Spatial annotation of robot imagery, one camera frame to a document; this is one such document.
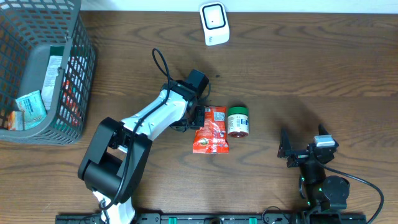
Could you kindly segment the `green glove package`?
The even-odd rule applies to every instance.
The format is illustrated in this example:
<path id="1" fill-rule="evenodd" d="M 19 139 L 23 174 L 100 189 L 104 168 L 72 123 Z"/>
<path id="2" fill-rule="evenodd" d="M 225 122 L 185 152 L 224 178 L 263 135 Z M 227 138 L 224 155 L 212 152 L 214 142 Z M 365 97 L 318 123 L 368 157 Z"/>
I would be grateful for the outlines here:
<path id="1" fill-rule="evenodd" d="M 42 101 L 45 109 L 49 110 L 52 104 L 55 82 L 58 77 L 58 69 L 61 67 L 64 47 L 51 46 L 50 56 L 45 73 L 44 83 L 41 91 Z"/>

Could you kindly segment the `orange snack bag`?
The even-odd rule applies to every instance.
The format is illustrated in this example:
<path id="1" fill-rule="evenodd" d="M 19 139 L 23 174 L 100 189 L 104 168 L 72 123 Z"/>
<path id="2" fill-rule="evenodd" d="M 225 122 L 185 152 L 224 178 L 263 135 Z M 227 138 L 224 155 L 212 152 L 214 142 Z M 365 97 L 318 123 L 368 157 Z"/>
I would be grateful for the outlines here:
<path id="1" fill-rule="evenodd" d="M 228 154 L 229 144 L 226 132 L 226 107 L 205 108 L 204 127 L 195 133 L 194 154 Z"/>

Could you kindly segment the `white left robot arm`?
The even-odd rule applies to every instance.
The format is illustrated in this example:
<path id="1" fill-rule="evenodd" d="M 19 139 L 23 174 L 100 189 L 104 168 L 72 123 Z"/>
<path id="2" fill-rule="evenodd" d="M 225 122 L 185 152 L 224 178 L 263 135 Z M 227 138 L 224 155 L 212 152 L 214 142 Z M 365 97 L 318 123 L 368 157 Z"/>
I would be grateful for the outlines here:
<path id="1" fill-rule="evenodd" d="M 140 112 L 100 122 L 78 168 L 78 177 L 99 202 L 103 223 L 131 223 L 131 197 L 142 179 L 153 141 L 167 128 L 185 132 L 204 125 L 199 105 L 208 80 L 172 80 Z"/>

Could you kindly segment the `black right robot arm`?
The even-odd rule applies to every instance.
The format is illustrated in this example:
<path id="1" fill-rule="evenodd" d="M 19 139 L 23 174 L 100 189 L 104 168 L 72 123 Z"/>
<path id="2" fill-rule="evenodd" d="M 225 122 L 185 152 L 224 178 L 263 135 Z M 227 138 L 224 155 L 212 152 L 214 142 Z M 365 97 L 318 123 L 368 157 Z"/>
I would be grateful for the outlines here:
<path id="1" fill-rule="evenodd" d="M 324 165 L 332 161 L 339 144 L 322 126 L 306 149 L 292 147 L 287 131 L 282 130 L 277 157 L 287 160 L 287 167 L 300 169 L 298 190 L 308 206 L 318 212 L 339 211 L 347 208 L 350 184 L 337 175 L 327 176 Z"/>

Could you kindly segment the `teal tissue pack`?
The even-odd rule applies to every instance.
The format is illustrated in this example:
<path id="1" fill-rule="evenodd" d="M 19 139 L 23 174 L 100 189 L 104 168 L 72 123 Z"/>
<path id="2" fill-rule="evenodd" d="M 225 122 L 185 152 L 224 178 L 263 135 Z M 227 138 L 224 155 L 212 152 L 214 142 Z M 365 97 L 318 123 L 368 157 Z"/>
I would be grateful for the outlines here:
<path id="1" fill-rule="evenodd" d="M 8 118 L 7 129 L 25 131 L 39 125 L 47 116 L 40 91 L 21 96 L 15 100 L 17 110 L 12 111 Z"/>

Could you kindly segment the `green lid spice jar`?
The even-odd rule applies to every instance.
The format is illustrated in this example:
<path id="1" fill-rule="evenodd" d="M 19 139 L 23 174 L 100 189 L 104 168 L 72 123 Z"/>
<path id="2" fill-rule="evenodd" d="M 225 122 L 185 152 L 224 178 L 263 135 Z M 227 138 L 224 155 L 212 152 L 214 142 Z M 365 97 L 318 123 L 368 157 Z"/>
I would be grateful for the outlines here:
<path id="1" fill-rule="evenodd" d="M 243 138 L 249 134 L 248 109 L 242 106 L 230 107 L 227 110 L 227 132 L 232 138 Z"/>

